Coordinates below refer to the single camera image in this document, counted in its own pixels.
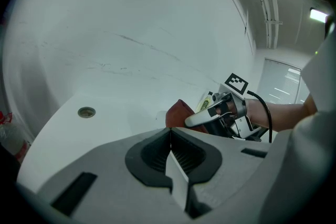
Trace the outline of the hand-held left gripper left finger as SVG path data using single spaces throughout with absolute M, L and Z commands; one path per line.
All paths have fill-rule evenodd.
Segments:
M 19 193 L 39 223 L 187 223 L 166 176 L 170 129 L 95 147 L 49 178 L 38 192 Z

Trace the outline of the person's right hand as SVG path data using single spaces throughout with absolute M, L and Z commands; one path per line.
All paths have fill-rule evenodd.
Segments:
M 236 117 L 236 107 L 233 101 L 221 101 L 216 106 L 216 113 L 222 117 Z

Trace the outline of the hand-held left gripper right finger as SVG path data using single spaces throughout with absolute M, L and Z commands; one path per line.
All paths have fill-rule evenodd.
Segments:
M 255 172 L 269 146 L 171 129 L 171 223 L 259 223 Z

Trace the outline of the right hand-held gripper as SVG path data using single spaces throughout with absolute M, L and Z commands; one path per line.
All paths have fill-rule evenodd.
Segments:
M 221 102 L 227 105 L 229 113 L 219 118 L 216 109 L 204 109 L 187 117 L 185 125 L 196 127 L 219 118 L 219 122 L 225 130 L 225 136 L 260 142 L 262 128 L 253 125 L 247 116 L 247 104 L 243 98 L 247 86 L 246 80 L 232 73 L 219 87 L 219 92 L 212 96 L 214 104 L 218 105 Z

